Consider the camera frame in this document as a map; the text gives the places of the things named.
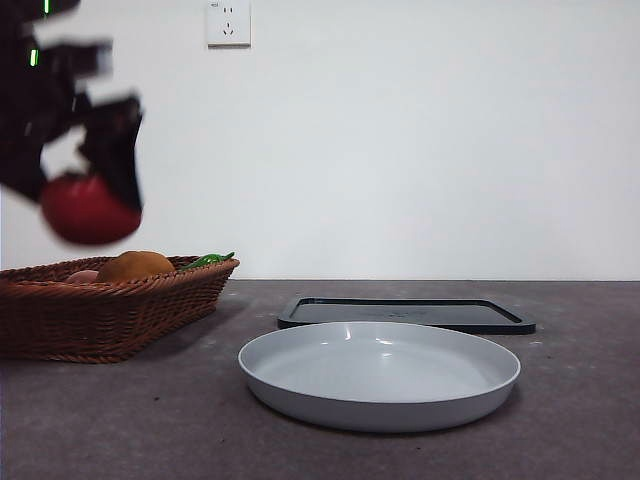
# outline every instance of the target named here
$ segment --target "electrical outlet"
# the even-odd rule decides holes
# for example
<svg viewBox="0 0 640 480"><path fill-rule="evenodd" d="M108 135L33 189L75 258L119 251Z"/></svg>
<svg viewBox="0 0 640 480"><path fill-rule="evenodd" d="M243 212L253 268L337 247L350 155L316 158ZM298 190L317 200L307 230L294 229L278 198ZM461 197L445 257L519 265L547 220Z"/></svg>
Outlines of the electrical outlet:
<svg viewBox="0 0 640 480"><path fill-rule="evenodd" d="M251 45L249 0L209 0L206 8L208 46Z"/></svg>

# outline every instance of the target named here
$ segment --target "dark countertop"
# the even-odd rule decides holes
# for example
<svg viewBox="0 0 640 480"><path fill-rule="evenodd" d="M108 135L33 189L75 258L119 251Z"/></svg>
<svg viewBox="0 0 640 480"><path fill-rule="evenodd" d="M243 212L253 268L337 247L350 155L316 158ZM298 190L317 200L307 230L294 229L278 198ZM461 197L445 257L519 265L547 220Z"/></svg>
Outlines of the dark countertop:
<svg viewBox="0 0 640 480"><path fill-rule="evenodd" d="M334 431L249 392L236 355L296 294L484 298L538 323L506 403L412 435ZM640 282L230 281L218 310L112 365L2 361L2 479L640 478Z"/></svg>

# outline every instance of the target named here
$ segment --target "wicker basket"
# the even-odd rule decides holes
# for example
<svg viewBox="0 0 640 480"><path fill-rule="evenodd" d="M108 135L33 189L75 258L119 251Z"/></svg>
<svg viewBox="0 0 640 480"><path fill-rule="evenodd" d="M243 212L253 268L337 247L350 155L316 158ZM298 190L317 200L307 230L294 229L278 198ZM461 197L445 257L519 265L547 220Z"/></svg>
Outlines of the wicker basket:
<svg viewBox="0 0 640 480"><path fill-rule="evenodd" d="M113 363L213 312L235 259L126 283L63 283L94 257L0 272L0 357ZM196 256L169 257L176 268Z"/></svg>

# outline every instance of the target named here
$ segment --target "plastic plate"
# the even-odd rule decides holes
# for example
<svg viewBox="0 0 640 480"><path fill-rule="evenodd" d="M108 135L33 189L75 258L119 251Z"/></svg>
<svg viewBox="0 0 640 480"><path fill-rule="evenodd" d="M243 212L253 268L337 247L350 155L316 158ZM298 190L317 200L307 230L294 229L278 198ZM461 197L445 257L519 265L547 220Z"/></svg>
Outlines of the plastic plate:
<svg viewBox="0 0 640 480"><path fill-rule="evenodd" d="M417 432L461 425L498 408L520 362L466 333L395 322L294 327L238 355L249 388L291 417L347 430Z"/></svg>

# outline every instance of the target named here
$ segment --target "green pepper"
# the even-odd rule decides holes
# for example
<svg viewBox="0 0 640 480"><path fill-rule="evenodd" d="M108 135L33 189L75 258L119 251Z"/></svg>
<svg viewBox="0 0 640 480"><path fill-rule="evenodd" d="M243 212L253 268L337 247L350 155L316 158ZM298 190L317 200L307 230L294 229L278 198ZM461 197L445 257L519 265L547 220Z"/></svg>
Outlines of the green pepper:
<svg viewBox="0 0 640 480"><path fill-rule="evenodd" d="M190 268L204 267L205 265L220 263L225 260L229 260L230 258L233 258L234 255L235 255L235 252L231 252L227 255L218 255L217 253L210 253L209 255L204 255L203 257L200 257L197 260L194 260L189 265L185 265L184 267L180 268L180 270L188 270Z"/></svg>

